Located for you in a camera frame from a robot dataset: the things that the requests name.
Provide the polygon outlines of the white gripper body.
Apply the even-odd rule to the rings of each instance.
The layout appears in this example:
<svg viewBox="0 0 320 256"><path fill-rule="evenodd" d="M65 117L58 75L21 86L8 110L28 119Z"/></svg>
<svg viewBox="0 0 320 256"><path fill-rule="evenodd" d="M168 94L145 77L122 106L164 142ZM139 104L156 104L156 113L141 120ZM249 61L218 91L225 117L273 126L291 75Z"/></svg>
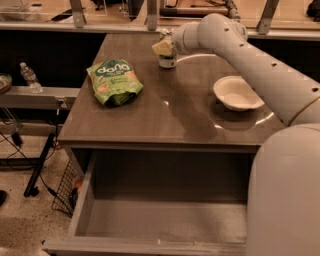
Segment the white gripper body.
<svg viewBox="0 0 320 256"><path fill-rule="evenodd" d="M178 54L192 54L200 49L198 42L198 23L186 23L174 30L171 40Z"/></svg>

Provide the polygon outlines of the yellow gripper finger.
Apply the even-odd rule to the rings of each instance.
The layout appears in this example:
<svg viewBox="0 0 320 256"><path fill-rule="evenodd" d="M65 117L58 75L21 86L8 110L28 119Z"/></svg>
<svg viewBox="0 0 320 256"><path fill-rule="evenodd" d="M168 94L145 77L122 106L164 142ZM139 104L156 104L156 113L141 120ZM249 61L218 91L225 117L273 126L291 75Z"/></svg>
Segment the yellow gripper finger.
<svg viewBox="0 0 320 256"><path fill-rule="evenodd" d="M165 37L159 42L152 45L153 52L160 56L172 56L175 54L175 47L172 39L170 37Z"/></svg>

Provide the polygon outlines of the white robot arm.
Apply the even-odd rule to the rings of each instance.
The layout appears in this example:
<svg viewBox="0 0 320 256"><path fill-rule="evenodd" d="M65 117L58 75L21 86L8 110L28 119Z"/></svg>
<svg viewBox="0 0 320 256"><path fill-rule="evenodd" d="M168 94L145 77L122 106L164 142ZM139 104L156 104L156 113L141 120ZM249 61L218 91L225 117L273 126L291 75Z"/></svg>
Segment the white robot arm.
<svg viewBox="0 0 320 256"><path fill-rule="evenodd" d="M283 126L252 163L245 255L320 256L318 82L249 43L246 28L220 14L177 27L152 50L222 58Z"/></svg>

